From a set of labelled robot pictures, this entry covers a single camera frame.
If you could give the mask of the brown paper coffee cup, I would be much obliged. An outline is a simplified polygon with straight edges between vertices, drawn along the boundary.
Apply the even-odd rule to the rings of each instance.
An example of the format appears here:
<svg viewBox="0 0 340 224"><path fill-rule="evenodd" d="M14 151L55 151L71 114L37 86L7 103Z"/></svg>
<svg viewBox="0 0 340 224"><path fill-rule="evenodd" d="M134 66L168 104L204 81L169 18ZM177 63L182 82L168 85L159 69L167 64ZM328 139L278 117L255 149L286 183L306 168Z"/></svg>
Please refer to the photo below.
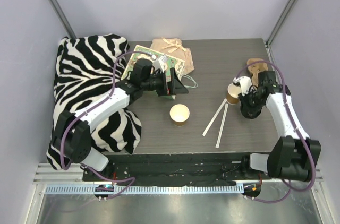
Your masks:
<svg viewBox="0 0 340 224"><path fill-rule="evenodd" d="M177 104L170 109L169 115L176 126L183 126L190 117L190 111L186 105Z"/></svg>

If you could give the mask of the green illustrated paper bag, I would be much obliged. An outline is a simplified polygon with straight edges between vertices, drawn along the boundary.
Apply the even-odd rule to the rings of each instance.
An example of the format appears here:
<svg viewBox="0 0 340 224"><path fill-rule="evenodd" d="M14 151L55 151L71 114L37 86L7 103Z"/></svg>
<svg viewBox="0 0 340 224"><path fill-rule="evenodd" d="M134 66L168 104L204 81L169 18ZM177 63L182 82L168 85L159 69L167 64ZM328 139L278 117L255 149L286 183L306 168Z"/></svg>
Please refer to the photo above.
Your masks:
<svg viewBox="0 0 340 224"><path fill-rule="evenodd" d="M171 80L170 69L175 68L176 75L178 79L181 81L182 78L186 78L191 80L194 85L186 85L187 89L194 89L198 87L197 82L185 72L185 69L189 67L189 64L186 63L184 58L175 57L174 54L165 51L165 53L161 51L156 51L142 45L136 45L134 48L135 53L133 53L127 63L124 73L122 74L121 79L130 79L132 70L140 59L147 59L151 61L153 68L151 69L151 74L154 72L165 72L166 81L169 82Z"/></svg>

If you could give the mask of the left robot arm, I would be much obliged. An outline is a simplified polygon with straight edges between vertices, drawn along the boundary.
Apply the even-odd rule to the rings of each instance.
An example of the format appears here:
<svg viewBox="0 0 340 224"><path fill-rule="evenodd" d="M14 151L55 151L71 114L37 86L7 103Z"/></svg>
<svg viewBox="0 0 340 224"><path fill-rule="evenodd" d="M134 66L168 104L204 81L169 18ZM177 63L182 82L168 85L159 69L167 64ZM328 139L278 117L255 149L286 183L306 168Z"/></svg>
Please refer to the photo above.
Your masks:
<svg viewBox="0 0 340 224"><path fill-rule="evenodd" d="M163 63L166 56L155 61L139 59L127 79L114 84L102 98L74 113L63 111L53 132L52 146L59 149L61 166L67 170L64 159L80 163L95 170L102 181L112 177L113 167L108 158L91 144L91 134L105 119L126 108L142 97L145 91L156 91L158 96L187 94L188 89L178 78L175 68L169 69L170 79L166 78Z"/></svg>

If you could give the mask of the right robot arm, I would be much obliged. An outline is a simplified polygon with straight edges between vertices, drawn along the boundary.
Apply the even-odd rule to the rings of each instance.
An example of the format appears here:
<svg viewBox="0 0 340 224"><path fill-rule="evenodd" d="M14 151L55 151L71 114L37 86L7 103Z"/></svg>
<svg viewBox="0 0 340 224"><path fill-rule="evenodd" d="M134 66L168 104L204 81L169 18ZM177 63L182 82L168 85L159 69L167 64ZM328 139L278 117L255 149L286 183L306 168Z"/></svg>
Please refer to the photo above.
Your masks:
<svg viewBox="0 0 340 224"><path fill-rule="evenodd" d="M241 102L241 114L248 119L257 118L266 107L275 124L278 141L269 154L251 153L240 165L240 173L251 179L259 171L271 178L312 181L321 153L321 144L312 140L302 128L292 106L288 87L276 81L274 71L258 75L258 86L253 87L247 76L235 78L234 85L240 87L237 97Z"/></svg>

